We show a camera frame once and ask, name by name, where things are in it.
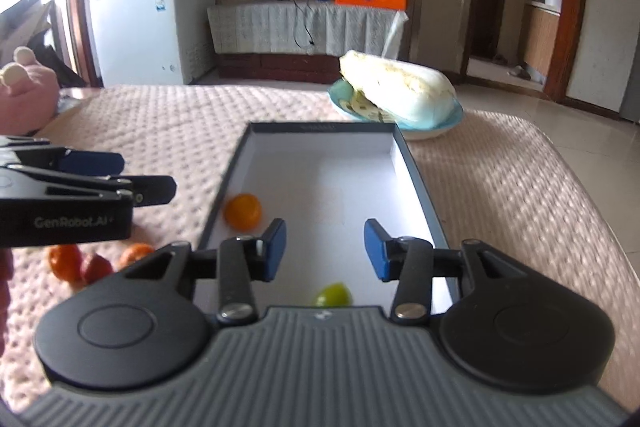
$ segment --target lime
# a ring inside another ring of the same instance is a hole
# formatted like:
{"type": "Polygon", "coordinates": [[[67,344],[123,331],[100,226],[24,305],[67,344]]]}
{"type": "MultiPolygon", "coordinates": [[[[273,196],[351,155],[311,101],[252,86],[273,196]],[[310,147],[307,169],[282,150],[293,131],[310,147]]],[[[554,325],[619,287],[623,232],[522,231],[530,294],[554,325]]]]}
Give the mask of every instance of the lime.
{"type": "Polygon", "coordinates": [[[324,288],[314,301],[314,306],[320,308],[335,308],[338,306],[351,306],[352,304],[351,292],[341,282],[330,284],[324,288]]]}

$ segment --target quilted tablecloth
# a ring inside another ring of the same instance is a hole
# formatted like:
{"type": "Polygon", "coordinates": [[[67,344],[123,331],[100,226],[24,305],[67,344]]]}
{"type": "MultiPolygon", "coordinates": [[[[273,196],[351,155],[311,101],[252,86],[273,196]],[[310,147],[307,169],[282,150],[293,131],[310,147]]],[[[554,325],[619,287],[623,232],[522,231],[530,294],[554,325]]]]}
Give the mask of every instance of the quilted tablecloth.
{"type": "MultiPolygon", "coordinates": [[[[196,243],[248,121],[341,120],[321,92],[264,87],[115,87],[41,133],[80,149],[120,152],[128,173],[171,174],[166,206],[138,208],[132,241],[196,243]]],[[[482,238],[596,302],[616,328],[600,382],[628,409],[640,406],[640,283],[607,223],[549,140],[531,123],[469,111],[437,139],[410,143],[451,246],[482,238]]],[[[116,261],[124,243],[83,247],[116,261]]],[[[44,250],[14,251],[8,344],[0,392],[21,410],[47,388],[31,346],[42,314],[69,296],[44,250]]]]}

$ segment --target tv stand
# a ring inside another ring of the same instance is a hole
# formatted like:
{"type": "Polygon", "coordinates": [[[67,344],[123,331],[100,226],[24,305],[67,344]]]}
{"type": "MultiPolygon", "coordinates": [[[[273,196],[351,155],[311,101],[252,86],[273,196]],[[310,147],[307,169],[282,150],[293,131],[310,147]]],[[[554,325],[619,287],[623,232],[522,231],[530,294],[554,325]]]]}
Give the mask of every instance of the tv stand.
{"type": "Polygon", "coordinates": [[[251,0],[208,9],[221,78],[329,84],[357,50],[398,58],[404,12],[316,0],[251,0]]]}

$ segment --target blue plate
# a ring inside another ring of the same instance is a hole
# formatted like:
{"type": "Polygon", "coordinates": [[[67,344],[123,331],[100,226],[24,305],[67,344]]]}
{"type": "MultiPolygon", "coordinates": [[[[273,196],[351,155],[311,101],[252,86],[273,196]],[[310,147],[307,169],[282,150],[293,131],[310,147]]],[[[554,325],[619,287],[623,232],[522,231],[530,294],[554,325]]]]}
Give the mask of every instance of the blue plate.
{"type": "Polygon", "coordinates": [[[454,108],[449,115],[449,118],[436,127],[431,125],[420,126],[419,123],[409,125],[404,121],[396,121],[393,115],[379,109],[361,94],[357,94],[356,99],[354,100],[353,87],[343,78],[335,82],[333,86],[329,88],[329,98],[339,112],[353,118],[354,120],[363,122],[381,121],[397,123],[398,127],[402,131],[402,135],[407,140],[422,140],[444,134],[449,129],[457,126],[464,117],[464,111],[460,102],[458,102],[458,100],[454,100],[454,108]]]}

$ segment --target stuffed animal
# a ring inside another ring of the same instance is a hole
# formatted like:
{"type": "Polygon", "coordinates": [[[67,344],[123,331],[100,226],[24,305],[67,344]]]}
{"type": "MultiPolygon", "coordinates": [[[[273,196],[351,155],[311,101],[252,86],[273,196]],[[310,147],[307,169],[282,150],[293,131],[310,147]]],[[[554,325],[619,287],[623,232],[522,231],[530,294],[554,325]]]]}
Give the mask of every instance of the stuffed animal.
{"type": "Polygon", "coordinates": [[[44,127],[58,108],[56,73],[25,47],[0,71],[0,134],[21,136],[44,127]]]}

